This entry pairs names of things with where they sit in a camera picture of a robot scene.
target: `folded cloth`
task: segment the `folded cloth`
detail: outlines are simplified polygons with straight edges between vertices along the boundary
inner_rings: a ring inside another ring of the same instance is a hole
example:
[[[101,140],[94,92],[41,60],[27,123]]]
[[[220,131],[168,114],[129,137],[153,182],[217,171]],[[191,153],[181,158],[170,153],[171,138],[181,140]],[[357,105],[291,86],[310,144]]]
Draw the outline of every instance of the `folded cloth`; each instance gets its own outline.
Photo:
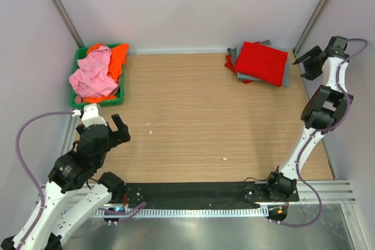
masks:
[[[69,77],[69,83],[79,96],[108,96],[117,87],[117,83],[109,77],[111,49],[100,46],[86,58],[78,60],[79,69]]]
[[[97,50],[103,46],[103,44],[99,43],[94,46],[91,46],[87,50],[87,55],[91,54],[91,52]],[[112,93],[106,97],[84,97],[83,100],[89,104],[98,103],[104,100],[114,100],[118,99],[115,95],[120,87],[120,77],[122,73],[122,65],[125,64],[125,59],[127,55],[127,51],[129,49],[128,44],[121,44],[116,47],[112,48],[112,53],[110,57],[110,63],[108,65],[108,76],[111,77],[116,83],[118,83],[117,88],[112,91]]]
[[[244,42],[234,70],[282,86],[288,53],[257,43]]]
[[[227,59],[227,62],[224,64],[224,66],[227,67],[228,69],[230,69],[234,74],[236,74],[236,71],[233,69],[231,56],[230,55],[226,55],[225,58]],[[241,79],[241,82],[243,84],[249,84],[249,83],[251,83],[253,81],[249,80],[249,79],[245,79],[245,80]]]
[[[280,48],[280,47],[272,46],[271,42],[269,40],[259,42],[259,44],[266,45],[266,46],[269,46],[271,48],[281,50],[281,51],[285,51],[285,52],[288,51],[287,48]],[[238,56],[240,54],[241,48],[242,48],[241,45],[236,46],[236,52],[237,52],[236,56]],[[284,76],[282,78],[282,86],[283,87],[289,87],[289,67],[290,67],[290,64],[289,64],[289,59],[288,59],[287,62],[285,63]],[[246,74],[243,74],[243,73],[237,73],[237,78],[238,79],[250,79],[250,80],[254,80],[254,81],[260,80],[259,78],[256,78],[256,77],[253,77],[253,76],[247,76]]]

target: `cable connector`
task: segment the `cable connector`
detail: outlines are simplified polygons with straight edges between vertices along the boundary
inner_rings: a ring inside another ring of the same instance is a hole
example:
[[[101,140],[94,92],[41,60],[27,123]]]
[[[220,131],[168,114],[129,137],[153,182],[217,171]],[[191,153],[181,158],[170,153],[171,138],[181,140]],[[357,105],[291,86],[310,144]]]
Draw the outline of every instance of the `cable connector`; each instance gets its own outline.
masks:
[[[80,117],[82,115],[81,111],[79,109],[75,109],[72,111],[72,117]]]

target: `gray floor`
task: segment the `gray floor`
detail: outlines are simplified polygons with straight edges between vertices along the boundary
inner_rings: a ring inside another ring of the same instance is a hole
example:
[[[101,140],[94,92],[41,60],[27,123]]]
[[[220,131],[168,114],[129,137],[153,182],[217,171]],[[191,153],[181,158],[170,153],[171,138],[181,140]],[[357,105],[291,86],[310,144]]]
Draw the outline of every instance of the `gray floor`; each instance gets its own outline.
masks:
[[[317,206],[290,206],[288,222],[307,222]],[[265,218],[133,220],[118,226],[90,219],[64,250],[248,250],[354,249],[340,205],[326,205],[319,221],[305,228],[270,224]]]

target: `white wall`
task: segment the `white wall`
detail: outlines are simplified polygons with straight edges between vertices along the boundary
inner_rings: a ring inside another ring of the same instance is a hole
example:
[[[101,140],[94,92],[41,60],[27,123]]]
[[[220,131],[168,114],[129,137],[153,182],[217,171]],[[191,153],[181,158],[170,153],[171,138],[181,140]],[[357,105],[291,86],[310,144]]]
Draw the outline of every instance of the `white wall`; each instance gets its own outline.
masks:
[[[347,120],[326,137],[326,147],[339,179],[349,179],[365,225],[375,235],[375,0],[330,0],[309,35],[300,54],[320,45],[324,48],[331,36],[362,37],[370,41],[367,49],[350,61],[346,88],[354,95]],[[348,53],[360,48],[349,43]],[[308,83],[313,94],[321,78]]]
[[[62,0],[86,45],[223,51],[243,40],[294,47],[319,0]]]
[[[15,153],[18,129],[29,118],[69,109],[77,47],[50,0],[0,0],[0,240],[16,234],[35,206],[37,191]],[[46,182],[61,150],[67,116],[36,121],[21,150],[39,182]]]

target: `metal pole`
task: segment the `metal pole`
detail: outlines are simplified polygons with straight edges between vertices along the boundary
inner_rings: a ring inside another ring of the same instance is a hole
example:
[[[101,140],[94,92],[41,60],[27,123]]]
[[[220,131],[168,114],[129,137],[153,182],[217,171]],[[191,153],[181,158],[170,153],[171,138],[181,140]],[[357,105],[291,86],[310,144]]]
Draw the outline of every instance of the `metal pole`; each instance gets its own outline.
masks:
[[[326,4],[328,3],[328,0],[319,0],[313,14],[311,15],[308,23],[305,26],[304,31],[302,32],[301,36],[299,37],[296,46],[293,49],[293,53],[296,56],[296,54],[300,51],[303,43],[306,41],[306,38],[310,34],[312,28],[314,27],[314,24],[322,14]]]
[[[66,24],[69,32],[75,39],[78,47],[79,48],[85,47],[80,35],[78,34],[76,27],[73,25],[73,22],[71,21],[69,14],[66,12],[65,7],[63,3],[61,2],[61,0],[52,0],[52,2],[54,6],[56,7],[58,13],[62,17],[64,23]]]

